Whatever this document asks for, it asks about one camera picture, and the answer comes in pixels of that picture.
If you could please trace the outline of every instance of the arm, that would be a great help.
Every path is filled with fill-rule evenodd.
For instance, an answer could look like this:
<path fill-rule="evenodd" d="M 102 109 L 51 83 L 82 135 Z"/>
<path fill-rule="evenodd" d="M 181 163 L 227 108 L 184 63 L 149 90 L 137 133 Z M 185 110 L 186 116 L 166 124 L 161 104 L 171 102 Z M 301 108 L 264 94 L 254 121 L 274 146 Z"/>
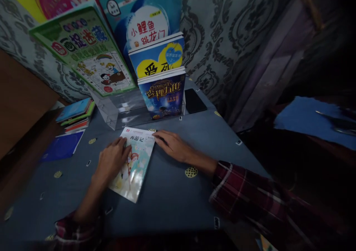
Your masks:
<path fill-rule="evenodd" d="M 100 152 L 98 167 L 78 209 L 57 221 L 55 250 L 93 250 L 101 240 L 103 217 L 99 213 L 101 196 L 125 163 L 131 146 L 118 138 Z"/>
<path fill-rule="evenodd" d="M 326 239 L 337 237 L 308 204 L 274 181 L 218 162 L 188 146 L 175 133 L 159 131 L 153 135 L 168 155 L 195 166 L 212 179 L 214 190 L 209 201 L 217 211 L 232 222 L 243 219 L 278 250 L 286 249 L 286 243 L 298 246 L 298 250 L 320 249 Z"/>

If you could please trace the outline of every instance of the patterned wall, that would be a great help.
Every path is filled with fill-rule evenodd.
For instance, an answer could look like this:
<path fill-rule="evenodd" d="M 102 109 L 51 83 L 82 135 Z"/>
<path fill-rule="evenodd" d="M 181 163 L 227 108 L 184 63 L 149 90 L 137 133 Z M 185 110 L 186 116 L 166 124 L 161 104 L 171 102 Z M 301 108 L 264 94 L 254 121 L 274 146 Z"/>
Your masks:
<path fill-rule="evenodd" d="M 28 30 L 36 21 L 16 0 L 0 0 L 1 48 L 73 102 L 88 95 L 84 83 Z M 182 0 L 184 65 L 215 105 L 224 105 L 233 83 L 246 81 L 244 68 L 288 0 Z"/>
<path fill-rule="evenodd" d="M 38 23 L 17 0 L 0 0 L 0 46 L 68 102 L 87 98 L 84 81 L 33 41 L 29 29 Z"/>

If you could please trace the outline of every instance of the blue paper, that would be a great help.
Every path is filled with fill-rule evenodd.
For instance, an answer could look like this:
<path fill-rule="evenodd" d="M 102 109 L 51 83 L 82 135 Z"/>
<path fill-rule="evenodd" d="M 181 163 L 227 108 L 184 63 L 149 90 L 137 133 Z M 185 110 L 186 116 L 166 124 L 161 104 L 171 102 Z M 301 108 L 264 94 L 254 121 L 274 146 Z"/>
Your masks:
<path fill-rule="evenodd" d="M 87 107 L 89 106 L 89 101 L 90 98 L 86 98 L 84 100 L 66 106 L 63 109 L 62 113 L 59 115 L 59 117 L 57 117 L 56 122 L 62 122 L 76 115 L 85 113 Z"/>
<path fill-rule="evenodd" d="M 338 106 L 317 101 L 314 98 L 296 97 L 275 119 L 274 128 L 285 129 L 316 136 L 356 150 L 356 137 L 333 130 L 331 122 L 318 114 L 319 111 L 331 117 L 353 121 L 341 114 Z"/>
<path fill-rule="evenodd" d="M 84 130 L 73 134 L 57 136 L 44 152 L 40 162 L 49 162 L 71 157 L 84 133 Z"/>

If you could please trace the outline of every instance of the wooden cabinet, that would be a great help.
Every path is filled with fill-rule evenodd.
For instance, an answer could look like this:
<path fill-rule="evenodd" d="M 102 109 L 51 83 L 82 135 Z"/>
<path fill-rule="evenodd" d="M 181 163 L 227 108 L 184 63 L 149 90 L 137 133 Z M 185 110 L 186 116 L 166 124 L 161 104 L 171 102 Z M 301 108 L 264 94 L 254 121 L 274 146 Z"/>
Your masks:
<path fill-rule="evenodd" d="M 0 50 L 0 159 L 59 99 L 59 95 Z"/>

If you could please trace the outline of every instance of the blue book cover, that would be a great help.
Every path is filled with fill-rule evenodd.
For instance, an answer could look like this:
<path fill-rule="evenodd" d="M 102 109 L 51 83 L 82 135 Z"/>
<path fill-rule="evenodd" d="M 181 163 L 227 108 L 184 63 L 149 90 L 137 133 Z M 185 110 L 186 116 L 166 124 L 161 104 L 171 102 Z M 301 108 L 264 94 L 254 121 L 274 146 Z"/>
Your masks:
<path fill-rule="evenodd" d="M 182 0 L 99 0 L 130 69 L 129 50 L 179 32 Z"/>
<path fill-rule="evenodd" d="M 89 106 L 90 101 L 91 98 L 89 97 L 79 102 L 75 102 L 71 105 L 66 106 L 63 109 L 62 113 L 59 115 L 59 117 L 57 117 L 56 122 L 57 123 L 62 122 L 76 115 L 85 113 L 86 109 Z"/>
<path fill-rule="evenodd" d="M 71 157 L 85 130 L 57 136 L 44 152 L 40 162 L 49 162 Z"/>
<path fill-rule="evenodd" d="M 182 113 L 184 84 L 184 68 L 139 80 L 138 86 L 153 120 Z"/>
<path fill-rule="evenodd" d="M 138 78 L 182 66 L 184 38 L 179 32 L 129 51 L 129 57 Z"/>

